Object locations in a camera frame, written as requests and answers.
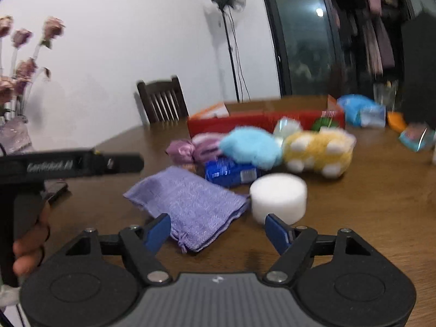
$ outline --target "blue plush toy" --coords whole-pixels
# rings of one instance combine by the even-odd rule
[[[253,164],[266,171],[282,162],[282,149],[277,140],[260,128],[236,128],[221,140],[219,148],[239,164]]]

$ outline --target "glass door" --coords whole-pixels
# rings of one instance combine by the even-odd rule
[[[340,59],[335,51],[337,29],[332,29],[330,1],[328,5],[325,0],[265,2],[275,34],[282,94],[326,94],[332,67]]]

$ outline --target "purple fabric bag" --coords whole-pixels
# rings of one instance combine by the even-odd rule
[[[247,208],[235,194],[178,167],[144,178],[124,196],[153,217],[171,217],[171,237],[182,252],[209,246]]]

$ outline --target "blue plastic bag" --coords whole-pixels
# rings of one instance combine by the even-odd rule
[[[359,127],[384,128],[386,107],[362,95],[346,95],[337,100],[345,112],[345,121]]]

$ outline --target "white foam cylinder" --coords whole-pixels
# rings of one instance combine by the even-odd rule
[[[265,175],[251,185],[250,195],[254,219],[262,225],[268,214],[293,225],[306,213],[307,185],[295,175]]]

